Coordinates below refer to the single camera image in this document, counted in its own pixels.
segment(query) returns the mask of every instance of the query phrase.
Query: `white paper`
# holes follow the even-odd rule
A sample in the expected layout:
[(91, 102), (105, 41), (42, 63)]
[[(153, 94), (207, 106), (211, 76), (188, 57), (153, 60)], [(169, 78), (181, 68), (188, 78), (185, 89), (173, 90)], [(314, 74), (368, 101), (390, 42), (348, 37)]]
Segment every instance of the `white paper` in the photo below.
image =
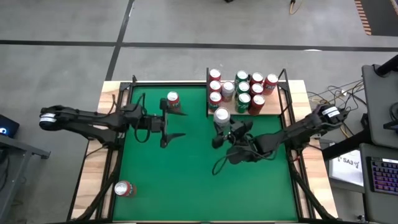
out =
[(353, 150), (331, 160), (329, 176), (363, 187), (361, 152)]

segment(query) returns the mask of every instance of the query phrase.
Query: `green mat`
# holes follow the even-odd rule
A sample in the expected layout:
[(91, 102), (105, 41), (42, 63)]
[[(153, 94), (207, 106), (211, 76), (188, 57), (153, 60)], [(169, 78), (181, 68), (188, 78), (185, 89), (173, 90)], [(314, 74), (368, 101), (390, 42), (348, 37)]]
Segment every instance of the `green mat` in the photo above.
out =
[[(160, 134), (146, 143), (127, 132), (120, 180), (137, 186), (134, 197), (117, 197), (115, 221), (297, 221), (284, 146), (273, 161), (229, 162), (216, 176), (214, 163), (230, 144), (211, 147), (213, 117), (205, 116), (205, 87), (135, 87), (132, 102), (146, 93), (148, 113), (161, 114), (159, 100), (169, 91), (180, 95), (188, 116), (169, 116), (168, 133), (186, 133), (160, 148)], [(252, 134), (281, 129), (277, 116), (235, 116), (254, 120)], [(144, 139), (146, 131), (139, 131)]]

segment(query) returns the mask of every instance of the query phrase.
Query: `gray floor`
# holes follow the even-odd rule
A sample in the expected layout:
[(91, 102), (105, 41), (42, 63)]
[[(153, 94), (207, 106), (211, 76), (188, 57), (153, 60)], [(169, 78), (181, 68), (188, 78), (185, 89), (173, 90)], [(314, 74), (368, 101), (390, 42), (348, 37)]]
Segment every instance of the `gray floor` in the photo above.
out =
[[(128, 0), (0, 0), (0, 40), (109, 41), (118, 38)], [(397, 37), (364, 33), (353, 0), (305, 0), (294, 16), (288, 0), (135, 0), (125, 42), (398, 47)], [(66, 219), (87, 141), (38, 126), (41, 107), (62, 104), (95, 110), (113, 47), (0, 45), (0, 113), (21, 123), (17, 138), (51, 151), (34, 159), (10, 223)], [(323, 91), (361, 78), (361, 66), (383, 63), (396, 52), (306, 52), (298, 50), (143, 49), (122, 47), (113, 80), (203, 80), (215, 67), (234, 72), (279, 73)], [(360, 131), (366, 109), (347, 124)], [(325, 138), (344, 139), (339, 131)], [(333, 189), (340, 218), (363, 213), (360, 194)]]

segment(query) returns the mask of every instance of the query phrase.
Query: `rgb keyboard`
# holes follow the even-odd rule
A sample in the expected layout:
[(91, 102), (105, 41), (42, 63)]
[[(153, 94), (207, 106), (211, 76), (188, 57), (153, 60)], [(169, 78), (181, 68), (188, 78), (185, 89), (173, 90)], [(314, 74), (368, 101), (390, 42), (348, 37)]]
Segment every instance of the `rgb keyboard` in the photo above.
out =
[(368, 167), (373, 192), (398, 195), (398, 161), (368, 157)]

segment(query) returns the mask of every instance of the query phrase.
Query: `soda can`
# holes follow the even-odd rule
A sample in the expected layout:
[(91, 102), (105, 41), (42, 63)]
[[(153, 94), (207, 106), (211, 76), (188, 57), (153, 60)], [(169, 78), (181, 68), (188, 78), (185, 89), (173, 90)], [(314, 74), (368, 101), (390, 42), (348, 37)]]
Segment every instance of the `soda can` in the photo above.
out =
[(249, 93), (250, 92), (250, 85), (248, 82), (240, 82), (238, 85), (238, 89), (236, 90), (235, 93), (235, 100), (238, 99), (239, 94), (242, 93)]
[(134, 196), (137, 192), (137, 188), (128, 181), (122, 180), (115, 184), (114, 192), (116, 195), (121, 197)]
[(221, 94), (219, 92), (210, 93), (209, 96), (209, 109), (216, 111), (221, 103)]
[(221, 80), (221, 72), (218, 69), (211, 69), (209, 73), (210, 81), (220, 81)]
[(264, 81), (264, 76), (262, 76), (262, 74), (259, 72), (254, 72), (250, 78), (250, 85), (252, 86), (255, 83), (262, 85), (262, 81)]
[(171, 110), (179, 110), (181, 108), (180, 97), (177, 92), (171, 91), (167, 94), (167, 101)]
[(274, 91), (275, 86), (278, 85), (278, 77), (275, 74), (269, 74), (264, 81), (264, 95), (270, 95)]
[(262, 85), (260, 83), (255, 83), (250, 88), (250, 96), (254, 97), (256, 95), (261, 95), (262, 91), (263, 91)]
[(231, 115), (229, 111), (224, 108), (224, 107), (219, 107), (215, 112), (214, 112), (214, 122), (218, 124), (221, 128), (227, 127), (229, 125), (229, 119), (231, 118)]
[(234, 95), (235, 86), (232, 82), (224, 82), (221, 96), (224, 102), (230, 102)]
[(266, 103), (266, 98), (264, 96), (262, 95), (254, 96), (251, 100), (248, 113), (251, 115), (258, 115), (265, 103)]
[(235, 110), (238, 113), (244, 113), (248, 110), (250, 105), (250, 95), (247, 93), (242, 93), (238, 96), (236, 100)]
[(235, 88), (238, 87), (239, 83), (246, 82), (249, 78), (249, 74), (244, 70), (240, 70), (235, 75)]
[(211, 81), (209, 86), (210, 86), (210, 93), (214, 91), (221, 93), (221, 83), (219, 81), (216, 80)]

